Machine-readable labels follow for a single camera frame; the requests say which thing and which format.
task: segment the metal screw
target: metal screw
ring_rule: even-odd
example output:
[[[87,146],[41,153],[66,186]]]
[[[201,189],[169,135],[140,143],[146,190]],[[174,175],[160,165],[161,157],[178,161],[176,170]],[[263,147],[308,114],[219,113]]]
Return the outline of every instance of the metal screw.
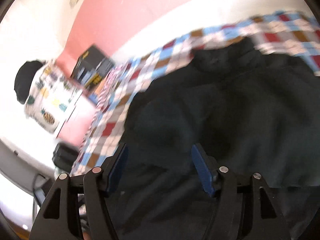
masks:
[[[62,173],[59,176],[59,179],[66,179],[68,177],[68,175],[66,173]]]
[[[221,166],[220,168],[219,168],[219,170],[221,171],[221,172],[223,172],[223,173],[226,173],[226,172],[228,172],[228,168],[227,167],[225,167],[225,166]]]
[[[101,171],[101,168],[100,167],[94,167],[93,169],[92,169],[92,172],[93,173],[99,173]]]
[[[253,176],[254,176],[256,179],[261,179],[261,177],[262,177],[261,174],[260,174],[260,173],[257,173],[257,172],[254,173]]]

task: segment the white wall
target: white wall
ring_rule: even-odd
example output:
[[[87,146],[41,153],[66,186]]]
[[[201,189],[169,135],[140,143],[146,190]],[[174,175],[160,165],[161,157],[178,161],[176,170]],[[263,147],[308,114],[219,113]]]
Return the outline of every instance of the white wall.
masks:
[[[133,56],[146,55],[191,30],[236,23],[253,15],[272,14],[277,10],[301,11],[312,16],[304,0],[191,0],[143,28],[112,58],[116,62],[124,62]]]
[[[0,23],[0,138],[30,164],[52,170],[56,140],[32,119],[13,90],[19,68],[28,60],[57,58],[62,52],[76,14],[70,0],[15,0]]]

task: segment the cable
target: cable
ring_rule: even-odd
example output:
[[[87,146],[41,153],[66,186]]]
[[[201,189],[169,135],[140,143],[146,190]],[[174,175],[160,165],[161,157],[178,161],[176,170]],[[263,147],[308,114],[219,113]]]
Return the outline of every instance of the cable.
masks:
[[[32,181],[32,194],[33,194],[33,203],[32,203],[32,223],[35,222],[36,220],[36,212],[37,212],[37,206],[36,206],[36,202],[39,206],[41,206],[41,203],[40,201],[37,199],[36,197],[36,191],[38,189],[40,189],[41,187],[38,187],[38,188],[35,188],[35,185],[36,185],[36,180],[37,178],[41,176],[42,178],[46,179],[45,176],[43,176],[42,174],[39,174],[37,173],[34,178],[33,178],[33,181]]]

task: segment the black hat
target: black hat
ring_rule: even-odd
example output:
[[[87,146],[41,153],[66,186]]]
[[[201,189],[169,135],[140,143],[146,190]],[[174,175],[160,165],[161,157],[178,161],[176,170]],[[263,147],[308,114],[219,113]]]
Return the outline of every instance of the black hat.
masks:
[[[43,66],[40,61],[27,61],[19,69],[14,81],[14,91],[19,103],[24,104],[29,96],[32,80],[36,72]]]

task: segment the black box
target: black box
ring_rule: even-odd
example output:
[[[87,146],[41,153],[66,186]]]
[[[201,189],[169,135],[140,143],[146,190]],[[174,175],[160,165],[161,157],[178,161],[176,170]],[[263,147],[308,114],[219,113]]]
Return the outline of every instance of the black box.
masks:
[[[110,58],[92,45],[78,58],[71,78],[90,91],[108,75],[114,65],[115,63]]]
[[[52,161],[55,166],[70,173],[78,155],[79,152],[74,146],[60,142],[53,151]]]

